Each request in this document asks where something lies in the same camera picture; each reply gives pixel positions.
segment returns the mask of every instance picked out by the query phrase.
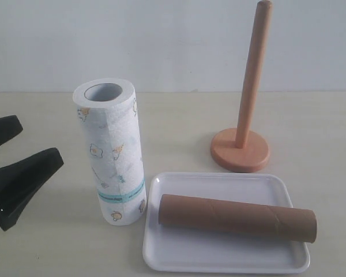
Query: white plastic tray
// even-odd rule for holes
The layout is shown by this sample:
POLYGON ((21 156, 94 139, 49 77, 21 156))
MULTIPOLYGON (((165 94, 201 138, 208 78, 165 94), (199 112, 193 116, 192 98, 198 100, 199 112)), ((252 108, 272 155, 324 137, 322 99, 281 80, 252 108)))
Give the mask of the white plastic tray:
POLYGON ((158 271, 297 274, 310 264, 305 243, 163 227, 164 193, 292 207, 283 182, 268 174, 161 173, 151 183, 144 260, 158 271))

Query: white table surface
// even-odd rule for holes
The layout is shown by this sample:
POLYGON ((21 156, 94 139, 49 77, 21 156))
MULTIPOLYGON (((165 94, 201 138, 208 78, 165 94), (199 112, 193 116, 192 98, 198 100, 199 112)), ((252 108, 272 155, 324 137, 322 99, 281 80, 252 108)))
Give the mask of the white table surface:
MULTIPOLYGON (((239 93, 138 93, 137 100, 147 190, 163 171, 226 172, 209 145, 236 125, 239 93)), ((0 147, 0 167, 49 147, 65 164, 17 224, 0 230, 0 276, 202 276, 144 263, 145 217, 124 227, 103 219, 70 93, 0 93, 0 117, 10 114, 24 130, 0 147)), ((271 147, 260 173, 280 177, 294 206, 318 219, 310 268, 300 276, 346 276, 346 92, 259 93, 251 129, 271 147)))

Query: printed paper towel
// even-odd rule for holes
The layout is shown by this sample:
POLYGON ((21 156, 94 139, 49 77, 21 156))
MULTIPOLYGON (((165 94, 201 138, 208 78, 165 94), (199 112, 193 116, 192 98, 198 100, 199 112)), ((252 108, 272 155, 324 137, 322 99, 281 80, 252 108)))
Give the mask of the printed paper towel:
POLYGON ((73 93, 86 151, 107 222, 127 225, 146 207, 136 93, 123 79, 104 78, 73 93))

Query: brown cardboard tube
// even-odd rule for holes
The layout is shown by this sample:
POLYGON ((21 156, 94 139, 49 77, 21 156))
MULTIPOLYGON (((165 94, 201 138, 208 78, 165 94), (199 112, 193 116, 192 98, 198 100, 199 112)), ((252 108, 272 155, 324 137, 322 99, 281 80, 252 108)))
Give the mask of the brown cardboard tube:
POLYGON ((159 224, 313 243, 313 211, 164 194, 159 224))

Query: tray rim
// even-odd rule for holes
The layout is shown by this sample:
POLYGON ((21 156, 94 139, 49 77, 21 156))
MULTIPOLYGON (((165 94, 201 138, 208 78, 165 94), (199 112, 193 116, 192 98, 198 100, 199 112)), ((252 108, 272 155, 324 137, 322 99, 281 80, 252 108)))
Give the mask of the tray rim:
POLYGON ((153 260, 150 259, 149 255, 147 255, 147 247, 148 242, 147 235, 148 235, 148 226, 150 222, 151 217, 151 211, 149 209, 149 202, 151 199, 152 193, 156 190, 156 187, 159 186, 159 183, 156 182, 157 179, 167 176, 167 175, 192 175, 193 178, 196 177, 224 177, 224 178, 248 178, 248 177, 261 177, 261 178, 273 178, 276 179, 279 183, 282 184, 282 187, 285 192, 285 196, 287 199, 288 207, 293 208, 291 198, 289 196, 287 187, 285 183, 277 176, 273 174, 268 173, 209 173, 209 172, 199 172, 199 171, 164 171, 161 173, 158 173, 155 175, 151 180, 150 190, 149 190, 149 196, 148 196, 148 203, 147 203, 147 211, 146 211, 146 222, 145 222, 145 228, 144 228, 144 241, 142 244, 142 256, 145 261, 145 263, 153 270, 156 271, 165 271, 165 272, 187 272, 187 273, 224 273, 224 274, 300 274, 302 272, 305 272, 310 266, 310 252, 308 250, 308 247, 305 242, 303 242, 303 250, 306 255, 306 261, 305 263, 299 267, 299 268, 290 268, 290 269, 277 269, 277 268, 270 268, 270 269, 256 269, 256 268, 237 268, 237 271, 229 270, 233 268, 223 268, 223 270, 214 270, 214 271, 208 271, 208 270, 200 270, 197 267, 186 267, 184 270, 177 270, 177 269, 169 269, 165 266, 160 266, 156 264, 153 260))

